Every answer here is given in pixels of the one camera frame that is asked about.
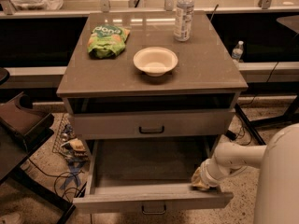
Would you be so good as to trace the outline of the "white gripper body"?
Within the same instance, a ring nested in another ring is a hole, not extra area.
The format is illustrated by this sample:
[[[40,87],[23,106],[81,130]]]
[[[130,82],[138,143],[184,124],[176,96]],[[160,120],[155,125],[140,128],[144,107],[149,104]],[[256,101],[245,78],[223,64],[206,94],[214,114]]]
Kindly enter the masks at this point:
[[[231,174],[231,169],[219,165],[214,158],[206,159],[200,165],[200,178],[209,188],[217,187]]]

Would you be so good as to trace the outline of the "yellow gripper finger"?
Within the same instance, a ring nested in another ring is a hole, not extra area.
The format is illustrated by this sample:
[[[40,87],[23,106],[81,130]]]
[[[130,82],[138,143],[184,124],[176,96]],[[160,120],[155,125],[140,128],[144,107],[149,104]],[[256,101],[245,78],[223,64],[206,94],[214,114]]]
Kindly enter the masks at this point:
[[[195,172],[193,173],[192,178],[191,178],[191,183],[194,188],[203,189],[203,190],[209,189],[209,185],[206,184],[201,177],[201,169],[200,168],[197,168],[195,170]]]

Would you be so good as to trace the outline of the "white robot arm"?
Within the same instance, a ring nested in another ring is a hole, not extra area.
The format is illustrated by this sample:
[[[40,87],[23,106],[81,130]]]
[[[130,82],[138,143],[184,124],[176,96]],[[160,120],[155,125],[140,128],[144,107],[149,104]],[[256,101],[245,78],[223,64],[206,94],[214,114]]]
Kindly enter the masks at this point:
[[[210,189],[248,167],[260,170],[254,224],[299,224],[299,124],[278,131],[265,146],[217,144],[192,175],[192,185]]]

